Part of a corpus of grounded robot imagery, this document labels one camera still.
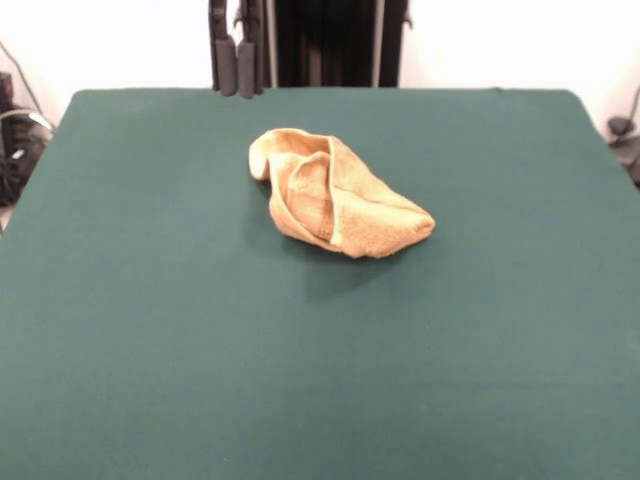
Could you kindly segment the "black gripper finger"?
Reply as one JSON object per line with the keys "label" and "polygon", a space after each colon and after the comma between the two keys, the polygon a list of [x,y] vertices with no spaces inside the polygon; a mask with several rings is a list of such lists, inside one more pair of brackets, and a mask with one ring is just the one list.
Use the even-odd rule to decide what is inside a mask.
{"label": "black gripper finger", "polygon": [[258,93],[256,65],[258,54],[257,38],[261,24],[261,2],[241,0],[235,23],[240,23],[242,38],[238,45],[238,88],[244,99],[252,99]]}
{"label": "black gripper finger", "polygon": [[236,94],[235,42],[227,31],[227,1],[208,3],[213,89],[223,96]]}

